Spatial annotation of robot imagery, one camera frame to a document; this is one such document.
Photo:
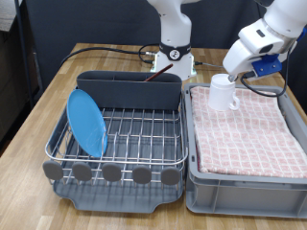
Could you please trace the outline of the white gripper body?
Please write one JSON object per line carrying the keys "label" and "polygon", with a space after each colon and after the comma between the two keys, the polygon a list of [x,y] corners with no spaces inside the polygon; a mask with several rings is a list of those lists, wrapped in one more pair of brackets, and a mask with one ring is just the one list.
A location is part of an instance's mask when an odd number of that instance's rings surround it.
{"label": "white gripper body", "polygon": [[259,56],[238,39],[225,55],[223,67],[229,76],[237,77],[241,73],[251,71],[251,64],[259,59]]}

